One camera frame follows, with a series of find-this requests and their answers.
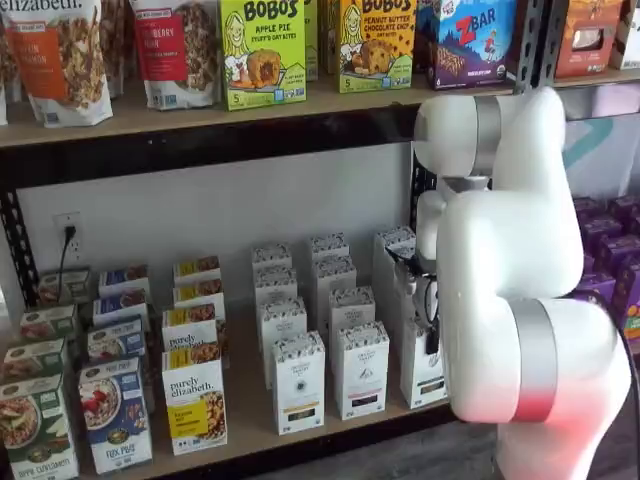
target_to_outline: snack box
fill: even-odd
[[[78,391],[98,475],[152,459],[139,358],[84,368]]]
[[[277,340],[295,337],[307,331],[307,310],[302,298],[286,298],[265,303],[259,309],[260,351],[267,390],[271,390],[273,345]]]
[[[226,445],[227,421],[217,343],[162,354],[173,454]]]
[[[93,326],[104,327],[116,320],[140,316],[145,332],[151,331],[147,295],[144,290],[130,290],[93,302]]]
[[[433,89],[501,83],[507,74],[516,0],[427,2],[418,23],[427,38]]]
[[[86,269],[62,272],[60,300],[58,300],[58,272],[43,273],[38,283],[38,296],[43,305],[66,305],[91,301],[89,285],[91,271]]]
[[[62,373],[0,386],[0,422],[14,478],[79,475],[65,389]]]
[[[221,280],[220,261],[215,255],[173,266],[174,287],[186,287],[206,280]]]
[[[151,298],[148,267],[146,265],[133,265],[100,274],[98,280],[100,298],[121,295],[131,290],[144,290],[147,298]]]
[[[329,295],[331,321],[329,322],[329,355],[331,369],[336,371],[335,350],[338,331],[356,325],[371,323],[376,319],[376,302],[371,287],[356,287],[332,290]]]
[[[338,361],[334,375],[340,418],[381,412],[387,396],[389,337],[380,322],[338,332]]]
[[[304,3],[220,0],[220,10],[227,108],[306,100]]]
[[[400,364],[400,390],[409,408],[424,407],[447,398],[442,370],[442,346],[427,353],[427,330],[420,318],[407,319]]]
[[[278,434],[324,425],[325,349],[318,332],[278,340],[271,355]]]

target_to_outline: product packaging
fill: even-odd
[[[329,356],[331,369],[336,371],[338,352],[338,331],[356,325],[374,322],[376,319],[376,303],[371,287],[332,290],[329,296],[331,317],[329,322]]]
[[[271,390],[273,345],[277,340],[296,337],[307,331],[307,310],[302,298],[286,298],[261,305],[258,314],[264,382],[267,390]]]
[[[409,88],[417,0],[340,0],[340,93]]]
[[[307,98],[304,2],[220,0],[229,110]]]
[[[0,386],[0,422],[14,478],[79,475],[65,393],[62,373]]]
[[[389,337],[380,322],[338,332],[339,357],[334,374],[340,418],[360,417],[385,409]]]
[[[220,97],[216,0],[136,0],[136,42],[147,107],[206,107]]]
[[[444,400],[447,389],[442,372],[442,346],[437,353],[427,353],[428,334],[418,317],[407,319],[403,327],[400,390],[409,408]]]
[[[226,445],[224,386],[217,343],[163,353],[162,382],[174,455]]]
[[[98,475],[151,460],[139,358],[84,368],[78,390]]]
[[[506,79],[515,0],[427,2],[418,23],[427,38],[431,88],[500,83]]]
[[[324,425],[325,351],[318,332],[279,340],[271,355],[278,434]]]
[[[186,287],[206,280],[221,280],[220,261],[215,255],[173,266],[173,285]]]

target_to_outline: white tea box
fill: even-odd
[[[338,332],[335,395],[340,418],[360,417],[385,409],[389,337],[381,322]]]
[[[173,266],[173,286],[183,287],[207,280],[221,280],[220,261],[215,255]]]
[[[163,353],[162,383],[174,455],[227,444],[227,415],[217,343]]]
[[[357,275],[349,255],[329,255],[314,261],[311,285],[312,328],[322,338],[329,337],[329,292],[355,288]]]
[[[356,287],[332,290],[329,297],[331,320],[329,322],[329,356],[331,369],[335,372],[338,331],[356,325],[374,322],[376,319],[376,303],[371,287]]]
[[[307,331],[307,310],[302,298],[286,298],[260,306],[262,365],[267,390],[271,390],[272,350],[277,340],[295,337]]]
[[[447,398],[442,371],[442,346],[438,353],[427,354],[427,333],[419,318],[404,323],[404,341],[400,364],[400,390],[409,408],[424,407]]]
[[[271,354],[278,434],[324,425],[325,349],[318,332],[278,340]]]

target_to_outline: bobo's box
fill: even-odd
[[[229,110],[307,98],[302,0],[220,0]]]
[[[162,383],[174,455],[227,443],[217,343],[163,353]]]
[[[98,475],[151,460],[138,358],[83,369],[78,390]]]
[[[340,93],[408,88],[417,0],[340,0]]]

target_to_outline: white box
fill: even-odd
[[[442,346],[438,353],[426,352],[427,334],[419,318],[404,323],[400,364],[400,390],[409,408],[424,407],[447,398],[442,372]]]
[[[340,418],[360,417],[385,409],[389,337],[380,322],[338,332],[339,357],[334,375]]]
[[[271,390],[273,344],[307,331],[307,311],[302,298],[287,298],[260,306],[262,366],[267,390]]]
[[[140,316],[145,332],[151,331],[147,296],[144,290],[131,290],[93,301],[93,326],[104,327],[123,318]]]
[[[217,343],[163,353],[162,383],[174,455],[226,445],[228,425]]]
[[[207,280],[222,280],[220,261],[215,255],[173,266],[173,286],[183,287]]]
[[[335,372],[338,331],[342,328],[351,328],[356,325],[374,322],[376,319],[376,303],[371,287],[332,290],[329,303],[331,305],[329,356],[331,357],[331,370]]]
[[[262,351],[260,307],[267,303],[298,297],[298,279],[296,271],[282,265],[261,268],[254,272],[254,295],[256,302],[256,327],[258,346]]]
[[[280,435],[324,425],[325,349],[318,332],[279,340],[273,356],[273,405]]]
[[[356,287],[358,272],[349,255],[329,255],[313,262],[311,286],[311,328],[328,342],[329,338],[329,292],[336,289]]]

